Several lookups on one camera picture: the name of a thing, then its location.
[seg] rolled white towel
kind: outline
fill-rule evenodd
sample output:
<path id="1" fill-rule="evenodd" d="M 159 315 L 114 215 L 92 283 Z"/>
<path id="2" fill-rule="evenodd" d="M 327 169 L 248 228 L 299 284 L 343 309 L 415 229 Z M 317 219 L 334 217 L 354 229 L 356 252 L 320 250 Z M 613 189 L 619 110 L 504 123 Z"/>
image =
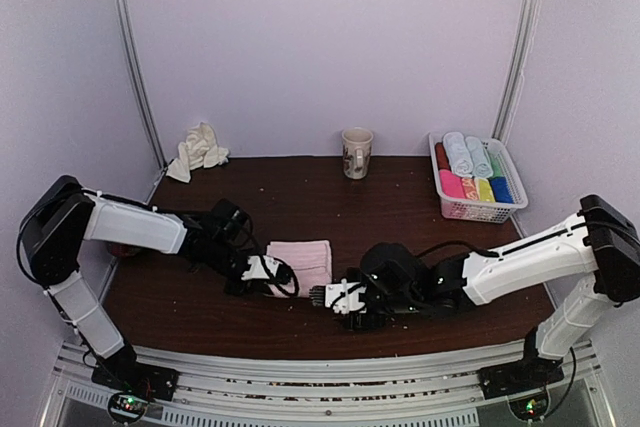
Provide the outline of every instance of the rolled white towel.
<path id="1" fill-rule="evenodd" d="M 447 153 L 451 172 L 458 177 L 471 177 L 473 161 L 460 132 L 449 132 L 442 138 L 442 145 Z"/>
<path id="2" fill-rule="evenodd" d="M 471 160 L 473 161 L 473 176 L 482 179 L 493 177 L 491 161 L 484 151 L 482 141 L 477 137 L 467 137 L 466 143 L 467 149 L 469 149 L 469 153 L 471 154 Z"/>

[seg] yellow rolled towel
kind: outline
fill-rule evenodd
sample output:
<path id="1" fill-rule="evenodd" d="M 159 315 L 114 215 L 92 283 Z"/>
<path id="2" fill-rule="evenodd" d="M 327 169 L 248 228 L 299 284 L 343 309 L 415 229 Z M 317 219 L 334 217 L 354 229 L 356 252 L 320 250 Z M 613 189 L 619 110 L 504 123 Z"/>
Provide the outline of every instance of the yellow rolled towel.
<path id="1" fill-rule="evenodd" d="M 475 181 L 478 198 L 484 202 L 495 202 L 496 199 L 493 197 L 493 190 L 489 181 L 480 177 L 476 177 Z"/>

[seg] rolled towel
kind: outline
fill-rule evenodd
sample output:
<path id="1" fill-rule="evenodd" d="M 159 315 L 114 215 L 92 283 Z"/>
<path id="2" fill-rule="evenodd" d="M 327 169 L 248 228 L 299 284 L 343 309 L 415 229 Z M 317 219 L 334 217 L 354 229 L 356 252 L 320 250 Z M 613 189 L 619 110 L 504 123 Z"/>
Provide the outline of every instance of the rolled towel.
<path id="1" fill-rule="evenodd" d="M 493 169 L 492 178 L 495 179 L 496 177 L 504 177 L 504 174 L 502 173 L 502 167 L 500 167 L 498 159 L 491 154 L 488 154 L 488 157 L 489 161 L 491 162 L 491 169 Z"/>
<path id="2" fill-rule="evenodd" d="M 493 190 L 491 190 L 491 184 L 487 179 L 476 177 L 476 190 L 478 191 L 478 198 L 483 202 L 495 202 L 493 197 Z"/>
<path id="3" fill-rule="evenodd" d="M 493 177 L 491 162 L 489 162 L 487 158 L 482 141 L 477 137 L 467 137 L 465 142 L 471 154 L 471 161 L 473 162 L 473 176 L 483 179 Z"/>
<path id="4" fill-rule="evenodd" d="M 455 199 L 465 198 L 460 177 L 445 169 L 440 169 L 439 174 L 442 192 L 444 192 L 445 195 Z"/>
<path id="5" fill-rule="evenodd" d="M 471 177 L 473 161 L 465 145 L 464 136 L 460 132 L 449 132 L 442 138 L 442 144 L 447 152 L 451 172 L 458 177 Z"/>
<path id="6" fill-rule="evenodd" d="M 436 144 L 436 162 L 438 163 L 438 170 L 451 170 L 442 142 Z"/>
<path id="7" fill-rule="evenodd" d="M 331 246 L 328 240 L 313 242 L 271 242 L 267 255 L 284 260 L 293 269 L 300 285 L 299 297 L 309 297 L 309 290 L 316 285 L 331 283 Z M 293 282 L 283 286 L 293 291 Z M 284 297 L 275 287 L 273 295 Z"/>
<path id="8" fill-rule="evenodd" d="M 462 190 L 464 191 L 464 196 L 468 200 L 480 200 L 478 197 L 478 191 L 476 189 L 476 183 L 473 179 L 463 178 L 462 182 Z"/>
<path id="9" fill-rule="evenodd" d="M 491 190 L 493 190 L 493 196 L 496 202 L 502 202 L 503 204 L 513 204 L 513 197 L 509 192 L 509 184 L 504 177 L 494 177 L 489 180 L 491 184 Z"/>

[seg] blue rolled towel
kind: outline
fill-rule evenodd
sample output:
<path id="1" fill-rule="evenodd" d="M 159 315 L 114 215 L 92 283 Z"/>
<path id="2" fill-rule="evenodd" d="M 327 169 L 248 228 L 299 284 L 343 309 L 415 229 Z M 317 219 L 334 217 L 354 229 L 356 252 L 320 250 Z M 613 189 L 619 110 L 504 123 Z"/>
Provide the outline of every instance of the blue rolled towel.
<path id="1" fill-rule="evenodd" d="M 513 204 L 513 197 L 509 192 L 509 185 L 507 179 L 504 177 L 494 177 L 489 179 L 491 184 L 491 190 L 493 190 L 493 196 L 496 198 L 496 202 L 502 202 L 503 204 Z"/>

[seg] crumpled white cloth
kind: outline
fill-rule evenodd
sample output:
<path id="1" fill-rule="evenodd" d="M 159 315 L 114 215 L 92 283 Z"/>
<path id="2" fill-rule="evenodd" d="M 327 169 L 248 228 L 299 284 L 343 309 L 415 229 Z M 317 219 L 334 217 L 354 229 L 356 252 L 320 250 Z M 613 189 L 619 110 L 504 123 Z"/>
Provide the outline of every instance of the crumpled white cloth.
<path id="1" fill-rule="evenodd" d="M 218 145 L 213 127 L 201 122 L 189 130 L 185 142 L 178 144 L 178 157 L 169 164 L 167 176 L 189 183 L 192 170 L 225 164 L 229 161 L 228 156 L 229 149 Z"/>

